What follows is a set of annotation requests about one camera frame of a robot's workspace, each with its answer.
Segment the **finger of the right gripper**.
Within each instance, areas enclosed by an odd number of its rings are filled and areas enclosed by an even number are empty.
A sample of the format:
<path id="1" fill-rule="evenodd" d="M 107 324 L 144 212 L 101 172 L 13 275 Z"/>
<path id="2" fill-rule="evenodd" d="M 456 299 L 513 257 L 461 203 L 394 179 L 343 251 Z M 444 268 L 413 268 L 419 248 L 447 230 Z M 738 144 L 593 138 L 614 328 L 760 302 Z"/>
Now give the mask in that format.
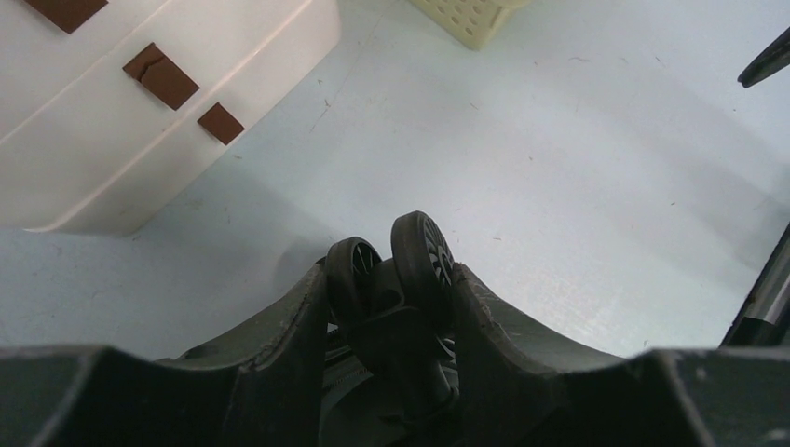
<path id="1" fill-rule="evenodd" d="M 743 88 L 750 88 L 789 65 L 789 35 L 787 28 L 743 69 L 737 77 Z"/>

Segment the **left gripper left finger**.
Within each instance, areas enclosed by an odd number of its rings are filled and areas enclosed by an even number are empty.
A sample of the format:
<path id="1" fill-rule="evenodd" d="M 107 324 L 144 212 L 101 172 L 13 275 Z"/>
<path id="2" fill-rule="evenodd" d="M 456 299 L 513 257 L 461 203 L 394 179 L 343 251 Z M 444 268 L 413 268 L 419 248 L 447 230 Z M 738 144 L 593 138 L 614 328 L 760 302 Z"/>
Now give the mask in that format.
<path id="1" fill-rule="evenodd" d="M 176 359 L 108 345 L 1 352 L 5 446 L 315 446 L 327 333 L 322 267 Z"/>

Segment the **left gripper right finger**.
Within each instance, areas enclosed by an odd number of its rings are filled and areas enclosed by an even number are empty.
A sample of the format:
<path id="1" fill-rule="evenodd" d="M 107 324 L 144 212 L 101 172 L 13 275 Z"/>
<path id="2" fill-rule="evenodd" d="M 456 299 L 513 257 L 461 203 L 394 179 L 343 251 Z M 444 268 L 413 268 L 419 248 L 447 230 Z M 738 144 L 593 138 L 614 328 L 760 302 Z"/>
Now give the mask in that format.
<path id="1" fill-rule="evenodd" d="M 653 348 L 620 358 L 452 276 L 469 446 L 785 446 L 785 347 Z"/>

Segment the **white stacked drawer unit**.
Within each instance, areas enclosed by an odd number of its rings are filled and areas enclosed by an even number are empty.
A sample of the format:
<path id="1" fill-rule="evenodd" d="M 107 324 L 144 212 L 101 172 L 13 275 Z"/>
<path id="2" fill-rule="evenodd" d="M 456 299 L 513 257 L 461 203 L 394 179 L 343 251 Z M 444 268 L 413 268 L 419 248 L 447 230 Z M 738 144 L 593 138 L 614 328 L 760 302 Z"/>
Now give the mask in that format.
<path id="1" fill-rule="evenodd" d="M 336 46 L 335 1 L 5 1 L 1 225 L 144 225 Z"/>

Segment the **pale yellow perforated basket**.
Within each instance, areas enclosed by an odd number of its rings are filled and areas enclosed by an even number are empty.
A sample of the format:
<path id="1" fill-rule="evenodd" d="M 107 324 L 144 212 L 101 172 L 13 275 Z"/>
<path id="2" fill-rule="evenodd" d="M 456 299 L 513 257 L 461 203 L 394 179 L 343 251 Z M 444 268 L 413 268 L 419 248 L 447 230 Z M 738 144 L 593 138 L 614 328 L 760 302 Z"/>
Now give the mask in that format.
<path id="1" fill-rule="evenodd" d="M 472 50 L 480 50 L 531 0 L 411 0 L 410 3 Z"/>

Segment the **black ribbed hard-shell suitcase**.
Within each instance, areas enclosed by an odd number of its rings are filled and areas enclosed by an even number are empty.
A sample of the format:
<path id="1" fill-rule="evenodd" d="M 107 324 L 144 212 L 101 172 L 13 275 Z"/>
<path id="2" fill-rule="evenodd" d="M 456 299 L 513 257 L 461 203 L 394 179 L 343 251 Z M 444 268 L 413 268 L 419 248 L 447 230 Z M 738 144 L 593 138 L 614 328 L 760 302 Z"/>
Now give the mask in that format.
<path id="1" fill-rule="evenodd" d="M 195 444 L 460 446 L 450 288 L 454 259 L 424 212 L 395 220 L 391 255 L 332 245 L 305 278 L 184 360 Z"/>

